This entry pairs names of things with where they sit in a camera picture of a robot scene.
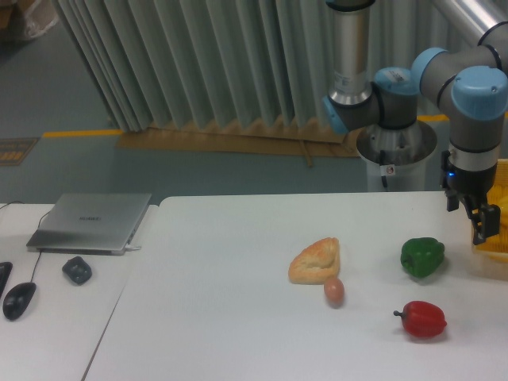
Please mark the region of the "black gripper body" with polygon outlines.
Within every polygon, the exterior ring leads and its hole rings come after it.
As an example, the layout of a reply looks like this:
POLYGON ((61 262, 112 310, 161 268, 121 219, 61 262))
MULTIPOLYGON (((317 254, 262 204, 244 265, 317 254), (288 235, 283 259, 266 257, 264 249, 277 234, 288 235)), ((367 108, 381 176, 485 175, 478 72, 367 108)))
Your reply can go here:
POLYGON ((494 185, 497 165, 481 171, 469 171, 452 163, 450 151, 441 153, 441 187, 447 198, 465 198, 486 202, 487 193, 494 185))

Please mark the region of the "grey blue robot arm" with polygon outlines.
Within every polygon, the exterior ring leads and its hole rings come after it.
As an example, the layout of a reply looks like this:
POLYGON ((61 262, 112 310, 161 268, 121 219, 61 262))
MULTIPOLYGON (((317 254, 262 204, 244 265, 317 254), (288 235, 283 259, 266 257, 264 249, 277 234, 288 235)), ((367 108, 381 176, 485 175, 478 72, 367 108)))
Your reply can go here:
POLYGON ((408 69, 386 67, 367 77, 371 2, 329 1, 333 17, 333 82, 323 98, 335 133, 366 129, 360 154, 378 166, 407 166, 433 152, 437 138, 417 120, 418 97, 450 123, 441 155, 448 210, 464 208, 474 244, 498 234, 500 209, 488 202, 507 109, 507 17, 490 1, 437 1, 471 48, 422 52, 408 69))

